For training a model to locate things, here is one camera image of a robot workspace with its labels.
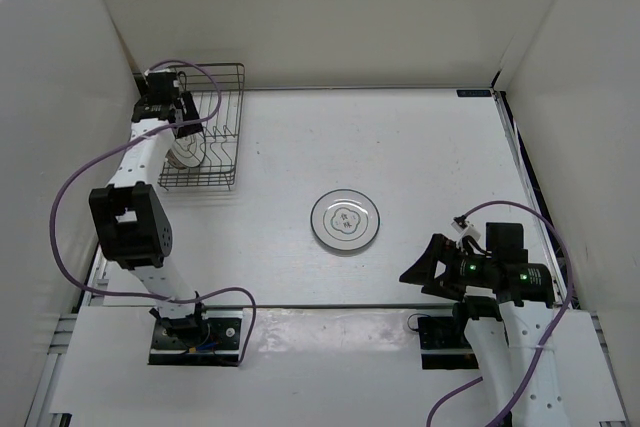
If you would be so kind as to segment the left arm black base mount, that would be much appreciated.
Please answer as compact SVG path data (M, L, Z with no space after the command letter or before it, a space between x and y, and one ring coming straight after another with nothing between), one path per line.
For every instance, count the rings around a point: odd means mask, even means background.
M195 335L170 333L155 321L148 364L151 366L237 367L240 354L241 310L208 310L204 330Z

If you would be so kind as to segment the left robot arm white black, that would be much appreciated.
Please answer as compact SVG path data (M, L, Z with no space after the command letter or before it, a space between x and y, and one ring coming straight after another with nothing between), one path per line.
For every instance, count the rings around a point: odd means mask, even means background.
M195 120L190 95L180 90L178 74L163 70L146 76L148 90L134 105L130 139L116 173L104 188L91 191L89 206L103 255L135 276L155 295L152 316L166 333L188 347L206 342L210 324L197 293L169 260L170 221L153 183L178 132L173 125Z

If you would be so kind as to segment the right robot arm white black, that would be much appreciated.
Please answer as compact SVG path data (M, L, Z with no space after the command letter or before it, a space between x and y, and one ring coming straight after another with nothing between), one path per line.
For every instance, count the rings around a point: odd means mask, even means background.
M456 240L431 237L402 283L453 301L449 334L470 347L493 426L567 426L551 340L561 312L549 269L532 263L518 223L486 225L486 246L463 219Z

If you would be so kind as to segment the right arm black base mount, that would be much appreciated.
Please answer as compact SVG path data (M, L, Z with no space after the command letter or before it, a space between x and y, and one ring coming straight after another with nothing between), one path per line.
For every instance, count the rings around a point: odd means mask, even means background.
M470 344L452 316L411 314L407 328L418 335L423 370L476 370Z

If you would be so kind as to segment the white plate green flower pattern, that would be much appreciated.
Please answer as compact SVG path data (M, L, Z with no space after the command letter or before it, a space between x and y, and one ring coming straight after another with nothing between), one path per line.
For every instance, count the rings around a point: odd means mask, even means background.
M311 231L326 249L351 254L375 241L381 225L379 210L365 194L353 189L325 193L310 212Z

